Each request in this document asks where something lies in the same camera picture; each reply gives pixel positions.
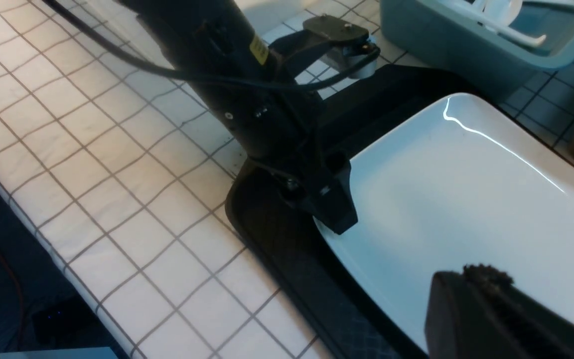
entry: white tiled countertop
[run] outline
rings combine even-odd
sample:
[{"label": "white tiled countertop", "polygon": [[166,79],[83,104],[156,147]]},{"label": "white tiled countertop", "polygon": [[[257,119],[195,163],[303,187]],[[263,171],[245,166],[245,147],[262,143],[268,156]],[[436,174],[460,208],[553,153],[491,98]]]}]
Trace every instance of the white tiled countertop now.
[{"label": "white tiled countertop", "polygon": [[[134,51],[84,1],[62,4]],[[385,41],[376,0],[319,1],[264,40],[322,13],[370,29],[381,65],[422,66]],[[502,106],[565,153],[574,64]],[[187,84],[115,59],[41,0],[0,0],[0,194],[132,357],[328,357],[225,216],[244,159]]]}]

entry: white ceramic plate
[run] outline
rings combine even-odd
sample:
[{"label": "white ceramic plate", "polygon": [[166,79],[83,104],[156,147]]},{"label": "white ceramic plate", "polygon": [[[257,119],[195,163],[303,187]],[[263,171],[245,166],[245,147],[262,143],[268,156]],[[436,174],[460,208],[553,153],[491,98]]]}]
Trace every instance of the white ceramic plate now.
[{"label": "white ceramic plate", "polygon": [[574,323],[574,168],[487,102],[435,102],[351,160],[359,223],[318,224],[362,288],[426,350],[431,278],[506,270]]}]

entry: yellow label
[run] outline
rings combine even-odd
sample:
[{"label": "yellow label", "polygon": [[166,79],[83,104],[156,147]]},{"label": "yellow label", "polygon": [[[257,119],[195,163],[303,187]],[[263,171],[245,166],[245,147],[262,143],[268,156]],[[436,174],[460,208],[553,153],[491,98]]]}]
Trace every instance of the yellow label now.
[{"label": "yellow label", "polygon": [[267,48],[265,43],[257,34],[254,34],[254,39],[251,40],[249,50],[260,64],[265,64],[265,61],[267,61],[267,57],[269,56],[269,48]]}]

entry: dark floor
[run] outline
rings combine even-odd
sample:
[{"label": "dark floor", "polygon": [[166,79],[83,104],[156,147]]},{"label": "dark floor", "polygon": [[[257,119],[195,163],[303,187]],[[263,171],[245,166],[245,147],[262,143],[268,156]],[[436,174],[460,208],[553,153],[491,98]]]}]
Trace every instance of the dark floor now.
[{"label": "dark floor", "polygon": [[[23,291],[26,324],[20,346],[22,351],[109,346],[120,359],[127,358],[99,321],[50,345],[37,342],[30,320],[32,314],[78,294],[1,197],[0,253],[18,278]],[[0,353],[16,351],[19,311],[14,284],[0,264]]]}]

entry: black cable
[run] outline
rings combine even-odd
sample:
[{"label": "black cable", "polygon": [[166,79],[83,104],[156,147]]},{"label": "black cable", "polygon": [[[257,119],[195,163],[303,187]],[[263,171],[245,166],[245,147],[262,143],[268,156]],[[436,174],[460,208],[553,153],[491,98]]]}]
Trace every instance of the black cable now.
[{"label": "black cable", "polygon": [[334,75],[326,80],[319,82],[313,82],[311,84],[294,85],[294,84],[280,84],[279,82],[265,82],[265,81],[255,81],[246,80],[235,77],[225,77],[218,75],[210,75],[207,73],[196,73],[193,71],[179,71],[171,68],[164,68],[157,66],[151,62],[139,59],[138,57],[121,50],[120,47],[114,45],[109,40],[105,39],[102,35],[98,34],[93,28],[89,27],[87,23],[75,16],[68,9],[62,6],[57,0],[43,0],[46,5],[51,7],[57,14],[63,16],[73,27],[80,30],[82,33],[89,36],[93,41],[98,43],[102,48],[107,50],[110,54],[118,57],[119,59],[125,61],[126,63],[146,71],[148,73],[153,73],[154,75],[159,75],[163,77],[169,77],[172,79],[187,81],[187,82],[200,82],[203,84],[219,84],[228,86],[239,86],[248,88],[259,88],[271,91],[296,91],[296,92],[311,92],[320,89],[328,88],[341,82],[347,77],[353,75],[356,71],[364,68],[367,64],[376,61],[378,55],[380,55],[380,49],[375,48],[373,52],[366,55],[364,59],[358,61],[358,63],[349,67],[337,75]]}]

